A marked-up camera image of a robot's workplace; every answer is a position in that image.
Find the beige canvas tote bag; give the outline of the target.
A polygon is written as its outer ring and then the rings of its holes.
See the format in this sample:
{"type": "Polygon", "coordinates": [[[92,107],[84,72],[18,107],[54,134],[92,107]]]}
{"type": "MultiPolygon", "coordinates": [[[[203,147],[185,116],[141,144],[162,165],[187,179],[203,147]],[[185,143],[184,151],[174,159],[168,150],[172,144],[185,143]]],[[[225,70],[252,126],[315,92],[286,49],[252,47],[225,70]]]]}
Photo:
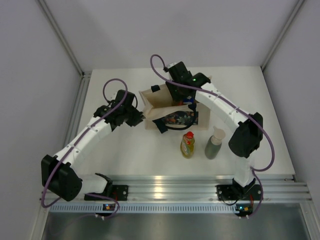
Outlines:
{"type": "Polygon", "coordinates": [[[210,109],[197,102],[195,111],[188,104],[172,106],[173,99],[166,84],[154,85],[139,92],[144,104],[144,126],[147,130],[159,130],[160,127],[182,129],[190,124],[191,130],[208,130],[210,109]]]}

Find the blue pump bottle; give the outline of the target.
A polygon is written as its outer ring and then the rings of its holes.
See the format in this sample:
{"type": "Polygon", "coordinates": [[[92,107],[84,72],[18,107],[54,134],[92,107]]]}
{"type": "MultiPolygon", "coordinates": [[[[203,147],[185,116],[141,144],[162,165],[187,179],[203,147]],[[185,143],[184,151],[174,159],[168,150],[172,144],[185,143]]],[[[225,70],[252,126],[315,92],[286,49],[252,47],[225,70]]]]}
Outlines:
{"type": "Polygon", "coordinates": [[[193,98],[185,98],[182,102],[185,105],[190,105],[190,104],[194,103],[194,99],[193,98]]]}

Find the green pump bottle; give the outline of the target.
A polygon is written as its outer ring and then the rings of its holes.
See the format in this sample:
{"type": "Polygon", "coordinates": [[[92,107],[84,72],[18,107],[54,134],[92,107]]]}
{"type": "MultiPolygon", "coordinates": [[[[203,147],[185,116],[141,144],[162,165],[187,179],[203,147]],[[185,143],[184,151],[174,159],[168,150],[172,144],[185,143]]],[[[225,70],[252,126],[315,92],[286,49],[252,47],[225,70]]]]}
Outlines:
{"type": "Polygon", "coordinates": [[[226,133],[223,129],[216,126],[213,127],[213,135],[208,139],[204,149],[207,159],[213,160],[218,155],[225,137],[226,133]]]}

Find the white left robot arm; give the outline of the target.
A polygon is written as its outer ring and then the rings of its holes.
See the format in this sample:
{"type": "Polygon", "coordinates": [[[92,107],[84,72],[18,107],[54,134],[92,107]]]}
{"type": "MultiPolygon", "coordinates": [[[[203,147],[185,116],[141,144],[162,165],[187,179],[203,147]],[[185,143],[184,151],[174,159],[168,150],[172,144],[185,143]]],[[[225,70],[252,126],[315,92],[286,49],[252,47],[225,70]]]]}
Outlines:
{"type": "Polygon", "coordinates": [[[137,97],[132,92],[119,90],[110,105],[102,105],[91,117],[85,128],[54,156],[46,155],[41,160],[41,180],[45,191],[51,191],[67,202],[78,196],[93,201],[109,199],[113,194],[113,181],[101,174],[78,175],[77,170],[95,146],[117,127],[127,124],[135,127],[144,120],[133,102],[137,97]]]}

